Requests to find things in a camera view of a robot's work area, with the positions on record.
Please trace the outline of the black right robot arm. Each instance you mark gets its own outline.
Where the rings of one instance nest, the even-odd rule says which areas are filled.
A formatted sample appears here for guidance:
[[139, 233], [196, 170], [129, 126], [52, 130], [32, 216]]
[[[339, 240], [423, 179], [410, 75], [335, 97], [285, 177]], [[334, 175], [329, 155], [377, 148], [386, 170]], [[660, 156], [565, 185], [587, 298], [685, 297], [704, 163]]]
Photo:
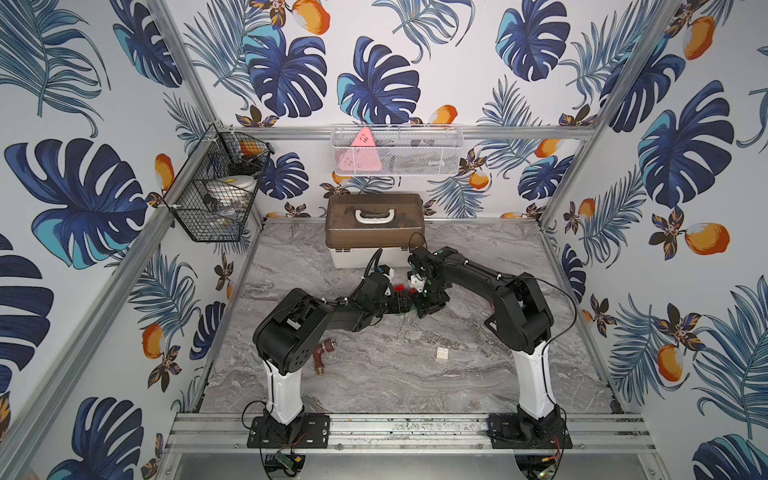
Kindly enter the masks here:
[[421, 318], [444, 308], [450, 301], [447, 289], [462, 287], [488, 301], [493, 314], [484, 325], [513, 352], [520, 397], [519, 410], [532, 420], [555, 411], [546, 344], [551, 339], [554, 317], [538, 280], [524, 272], [497, 272], [467, 259], [451, 247], [435, 252], [418, 247], [408, 258], [410, 286], [417, 315]]

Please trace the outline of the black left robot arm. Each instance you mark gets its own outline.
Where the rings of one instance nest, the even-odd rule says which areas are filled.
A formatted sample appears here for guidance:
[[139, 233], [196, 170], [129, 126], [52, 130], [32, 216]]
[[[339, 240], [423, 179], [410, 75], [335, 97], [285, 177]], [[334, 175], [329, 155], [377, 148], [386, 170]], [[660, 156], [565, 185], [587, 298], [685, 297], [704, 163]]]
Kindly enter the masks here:
[[393, 269], [375, 250], [352, 293], [327, 300], [292, 289], [267, 315], [253, 335], [267, 373], [266, 413], [280, 425], [291, 425], [304, 411], [301, 370], [328, 330], [359, 332], [385, 315], [413, 308], [416, 291], [392, 283]]

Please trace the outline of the red lego brick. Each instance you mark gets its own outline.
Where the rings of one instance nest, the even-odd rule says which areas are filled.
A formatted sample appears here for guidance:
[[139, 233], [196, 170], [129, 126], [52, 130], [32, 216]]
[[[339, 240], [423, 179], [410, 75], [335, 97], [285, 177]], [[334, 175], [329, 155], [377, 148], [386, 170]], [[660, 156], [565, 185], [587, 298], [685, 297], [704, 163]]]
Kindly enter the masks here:
[[416, 288], [406, 287], [403, 284], [396, 285], [394, 287], [394, 292], [397, 295], [416, 295], [419, 293], [419, 291]]

